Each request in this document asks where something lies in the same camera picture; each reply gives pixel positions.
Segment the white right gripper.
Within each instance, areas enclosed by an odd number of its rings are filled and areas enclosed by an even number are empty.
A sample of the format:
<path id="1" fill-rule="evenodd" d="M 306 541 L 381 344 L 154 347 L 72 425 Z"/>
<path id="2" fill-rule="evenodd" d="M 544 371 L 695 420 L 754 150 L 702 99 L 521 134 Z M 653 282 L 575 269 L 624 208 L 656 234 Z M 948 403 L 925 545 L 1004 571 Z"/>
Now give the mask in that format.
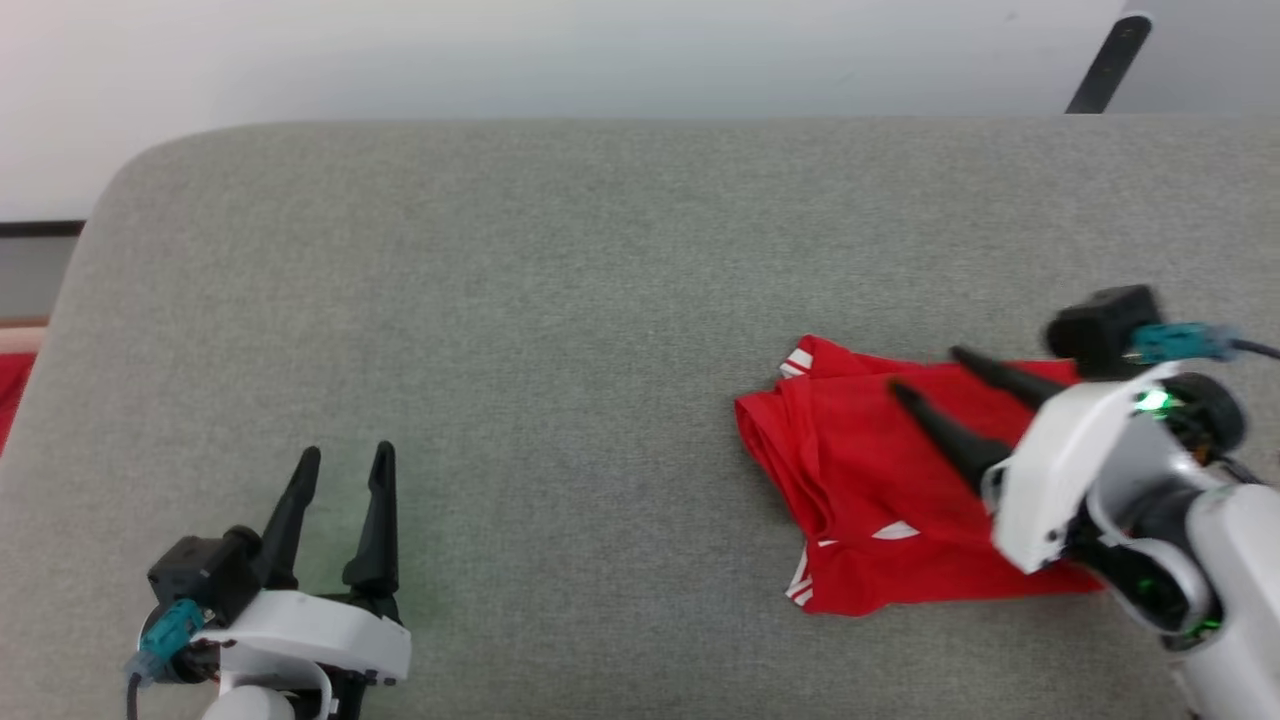
<path id="1" fill-rule="evenodd" d="M 1004 484 L 992 542 L 1027 574 L 1064 556 L 1079 512 L 1100 530 L 1102 546 L 1155 556 L 1152 539 L 1135 539 L 1124 528 L 1134 507 L 1160 491 L 1216 487 L 1215 474 L 1142 404 L 1181 370 L 1180 363 L 1129 380 L 1069 387 L 964 345 L 951 346 L 948 356 L 1037 413 L 1014 451 L 942 413 L 911 386 L 891 380 L 890 393 L 973 495 L 989 489 L 986 478 L 998 465 Z"/>

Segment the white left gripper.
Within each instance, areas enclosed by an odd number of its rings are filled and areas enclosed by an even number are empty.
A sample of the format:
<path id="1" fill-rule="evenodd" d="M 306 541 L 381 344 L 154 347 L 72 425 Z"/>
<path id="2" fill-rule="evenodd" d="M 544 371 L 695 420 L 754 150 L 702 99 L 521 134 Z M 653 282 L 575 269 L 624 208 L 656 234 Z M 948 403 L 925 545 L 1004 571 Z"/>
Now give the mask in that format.
<path id="1" fill-rule="evenodd" d="M 196 641 L 219 651 L 218 697 L 200 720 L 358 720 L 375 685 L 410 675 L 412 639 L 399 623 L 365 609 L 296 591 L 294 561 L 321 452 L 303 450 L 261 534 L 255 571 L 262 588 L 225 629 Z M 378 443 L 369 503 L 342 582 L 369 598 L 399 589 L 396 447 Z"/>

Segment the red and white garment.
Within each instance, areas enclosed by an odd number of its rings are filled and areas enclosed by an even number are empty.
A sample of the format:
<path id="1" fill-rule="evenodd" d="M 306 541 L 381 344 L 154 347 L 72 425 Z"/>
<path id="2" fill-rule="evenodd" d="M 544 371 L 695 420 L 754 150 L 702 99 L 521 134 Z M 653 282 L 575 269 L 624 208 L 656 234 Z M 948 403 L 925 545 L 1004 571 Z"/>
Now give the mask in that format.
<path id="1" fill-rule="evenodd" d="M 1092 593 L 1085 570 L 1027 575 L 991 543 L 982 501 L 890 392 L 900 379 L 975 433 L 1015 445 L 1033 413 L 952 363 L 919 364 L 803 336 L 773 389 L 735 404 L 749 455 L 805 546 L 787 597 L 809 614 Z"/>

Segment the grey fabric sofa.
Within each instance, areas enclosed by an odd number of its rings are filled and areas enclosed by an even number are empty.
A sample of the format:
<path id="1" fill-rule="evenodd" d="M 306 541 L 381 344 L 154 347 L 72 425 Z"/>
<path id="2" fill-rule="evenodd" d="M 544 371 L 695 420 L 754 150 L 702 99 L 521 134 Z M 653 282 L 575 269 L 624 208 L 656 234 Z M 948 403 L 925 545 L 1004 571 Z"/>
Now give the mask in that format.
<path id="1" fill-rule="evenodd" d="M 256 126 L 92 210 L 0 456 L 0 720 L 123 720 L 146 570 L 261 528 L 340 587 L 398 455 L 410 679 L 367 720 L 1180 720 L 1076 596 L 805 615 L 733 401 L 822 334 L 1043 352 L 1064 306 L 1280 345 L 1280 117 Z"/>

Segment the red cloth on floor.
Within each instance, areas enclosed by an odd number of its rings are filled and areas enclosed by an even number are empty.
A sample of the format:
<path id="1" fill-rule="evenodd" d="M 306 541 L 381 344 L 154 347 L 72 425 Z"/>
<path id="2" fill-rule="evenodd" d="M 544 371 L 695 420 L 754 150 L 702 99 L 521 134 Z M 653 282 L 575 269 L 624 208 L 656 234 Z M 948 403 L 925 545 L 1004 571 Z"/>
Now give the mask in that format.
<path id="1" fill-rule="evenodd" d="M 0 456 L 32 373 L 36 354 L 0 354 Z"/>

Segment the black slanted pole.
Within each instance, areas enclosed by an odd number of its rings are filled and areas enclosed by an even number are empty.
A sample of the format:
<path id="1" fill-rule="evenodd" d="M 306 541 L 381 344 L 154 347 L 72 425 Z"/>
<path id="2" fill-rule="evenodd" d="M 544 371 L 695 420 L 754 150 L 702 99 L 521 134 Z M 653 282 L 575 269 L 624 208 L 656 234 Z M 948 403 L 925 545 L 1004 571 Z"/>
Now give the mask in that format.
<path id="1" fill-rule="evenodd" d="M 1064 113 L 1069 115 L 1105 113 L 1143 49 L 1152 28 L 1153 22 L 1147 14 L 1130 14 L 1117 19 L 1106 35 Z"/>

